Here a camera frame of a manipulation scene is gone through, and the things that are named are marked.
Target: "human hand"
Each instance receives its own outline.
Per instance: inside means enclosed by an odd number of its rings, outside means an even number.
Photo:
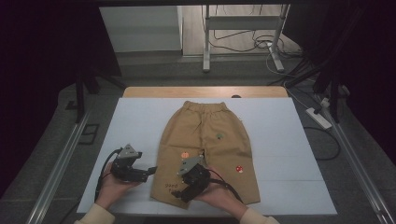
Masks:
[[[110,173],[111,165],[112,162],[106,166],[103,174],[102,187],[95,202],[106,210],[111,206],[111,204],[121,198],[128,189],[141,184],[139,182],[122,182],[118,180]]]
[[[214,167],[209,166],[207,169],[212,170],[217,174],[219,173]],[[212,179],[220,180],[220,177],[214,172],[210,172],[210,177]],[[240,220],[242,215],[244,215],[248,210],[248,207],[239,202],[228,189],[216,183],[210,183],[207,189],[195,197],[194,200],[202,201],[212,205],[213,207],[224,210],[238,220]]]

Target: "pants leg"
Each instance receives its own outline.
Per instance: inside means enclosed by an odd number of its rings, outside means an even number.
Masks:
[[[203,154],[201,141],[201,117],[186,106],[169,119],[160,142],[157,157],[157,172],[154,175],[151,197],[174,206],[188,205],[171,194],[187,187],[177,175],[181,160]]]
[[[242,121],[228,109],[211,113],[206,117],[203,136],[206,164],[219,170],[245,204],[258,203],[260,192]]]

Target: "garment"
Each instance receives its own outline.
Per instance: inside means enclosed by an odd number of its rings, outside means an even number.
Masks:
[[[75,224],[111,224],[115,220],[114,216],[106,209],[94,203],[90,211]],[[264,217],[257,211],[249,208],[240,220],[240,224],[278,224],[273,217]]]
[[[242,121],[224,103],[190,101],[169,119],[163,131],[151,197],[187,208],[171,192],[187,187],[177,175],[182,160],[199,155],[205,156],[206,165],[217,168],[243,203],[260,201],[248,133]]]

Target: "metal stand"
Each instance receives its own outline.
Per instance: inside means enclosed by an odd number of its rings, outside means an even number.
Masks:
[[[104,80],[110,82],[111,84],[119,87],[123,91],[127,88],[123,83],[117,81],[113,77],[102,74],[99,70],[90,69],[86,71],[78,71],[76,80],[76,94],[77,94],[77,120],[76,123],[80,123],[82,117],[85,114],[84,106],[84,84],[90,94],[99,93],[100,86],[96,81],[95,77],[101,77]]]
[[[268,48],[273,57],[277,72],[284,72],[285,68],[279,60],[277,41],[282,34],[289,5],[282,5],[280,16],[210,16],[209,5],[206,5],[205,15],[205,46],[204,72],[210,70],[209,31],[211,30],[275,30],[272,44]]]
[[[277,42],[279,41],[280,34],[282,34],[283,25],[285,24],[286,13],[288,12],[289,5],[283,5],[282,11],[280,12],[279,20],[275,29],[274,40],[272,43],[267,43],[268,49],[270,50],[271,57],[273,58],[277,72],[285,72],[282,62],[279,59],[279,52],[277,50]]]

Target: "white tabletop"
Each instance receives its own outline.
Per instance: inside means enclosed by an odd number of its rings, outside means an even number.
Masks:
[[[114,150],[131,144],[143,152],[135,169],[155,166],[167,121],[185,101],[224,102],[247,130],[262,201],[250,204],[264,215],[334,215],[335,208],[306,139],[291,98],[120,98],[78,213],[90,209],[101,168]],[[131,189],[111,207],[114,213],[139,216],[223,217],[224,212],[201,202],[189,209],[149,197],[148,182]]]

